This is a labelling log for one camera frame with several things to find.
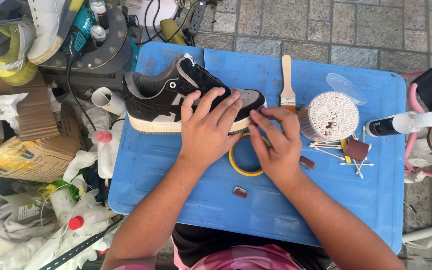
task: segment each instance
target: pink metal frame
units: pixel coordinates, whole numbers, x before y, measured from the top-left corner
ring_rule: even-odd
[[[403,79],[409,78],[409,77],[415,77],[420,76],[421,74],[425,73],[426,70],[412,72],[408,74],[404,74],[401,77]],[[409,104],[413,108],[413,110],[424,113],[425,111],[421,107],[421,105],[418,103],[416,99],[416,89],[418,88],[418,85],[416,83],[411,83],[407,89],[407,100],[409,101]],[[419,173],[420,171],[423,171],[425,174],[427,174],[429,177],[432,177],[432,170],[422,169],[420,167],[413,167],[408,162],[408,158],[410,157],[411,150],[413,149],[414,142],[416,141],[416,138],[418,137],[418,133],[411,133],[409,134],[409,138],[406,142],[406,147],[404,150],[404,173],[405,174],[415,174]]]

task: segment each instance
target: cardboard box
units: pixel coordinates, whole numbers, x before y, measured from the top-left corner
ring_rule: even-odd
[[[1,144],[0,177],[48,183],[62,177],[76,152],[85,147],[74,111],[63,106],[60,118],[59,136],[26,142],[15,136]]]
[[[9,86],[0,78],[0,96],[21,93],[29,94],[16,105],[19,139],[25,142],[59,135],[50,107],[48,88],[39,71],[33,80],[21,86]]]

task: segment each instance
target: hand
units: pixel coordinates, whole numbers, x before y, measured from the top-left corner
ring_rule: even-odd
[[[238,100],[240,94],[234,91],[211,112],[213,100],[225,93],[224,88],[214,87],[202,96],[194,114],[191,106],[201,96],[196,90],[181,105],[181,138],[182,147],[178,159],[190,162],[196,169],[206,170],[241,138],[242,132],[228,135],[243,102]]]
[[[280,107],[262,108],[261,113],[252,110],[249,115],[259,125],[271,142],[268,147],[261,138],[261,132],[254,124],[249,125],[251,143],[258,156],[261,168],[274,184],[291,183],[304,174],[300,168],[301,139],[298,116]],[[270,120],[281,124],[280,132]]]

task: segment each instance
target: blue plastic tray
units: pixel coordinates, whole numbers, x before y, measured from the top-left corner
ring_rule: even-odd
[[[203,65],[200,47],[149,42],[141,48],[136,71],[155,76],[183,53]],[[283,89],[280,58],[214,49],[206,49],[205,56],[206,68],[228,87],[257,89],[266,97],[268,107],[278,105]],[[344,76],[363,92],[368,103],[358,106],[358,137],[368,120],[406,109],[406,84],[396,73],[300,60],[292,60],[291,67],[291,86],[300,106],[333,91],[326,82],[328,73]],[[314,170],[304,168],[304,172],[398,253],[403,226],[404,135],[366,136],[366,143],[372,144],[367,162],[374,166],[363,166],[364,179],[355,174],[354,166],[339,165],[340,159],[309,148],[310,141],[301,139],[302,155],[316,162]],[[254,152],[247,142],[237,146],[239,153]],[[111,209],[129,214],[165,175],[180,148],[180,135],[141,134],[126,120],[109,194]],[[241,162],[254,162],[254,157],[249,155]],[[235,186],[249,191],[247,199],[233,195]],[[247,177],[237,173],[227,154],[201,177],[177,222],[320,246],[302,216],[266,174]]]

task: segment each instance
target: power drill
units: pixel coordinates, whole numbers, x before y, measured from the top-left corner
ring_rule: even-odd
[[[91,36],[90,28],[94,24],[96,24],[96,21],[93,12],[90,8],[82,6],[79,9],[78,14],[76,14],[76,18],[74,19],[74,22],[69,29],[69,33],[64,39],[62,45],[64,56],[68,59],[69,69],[75,60],[83,56],[83,50],[88,44],[89,37]]]

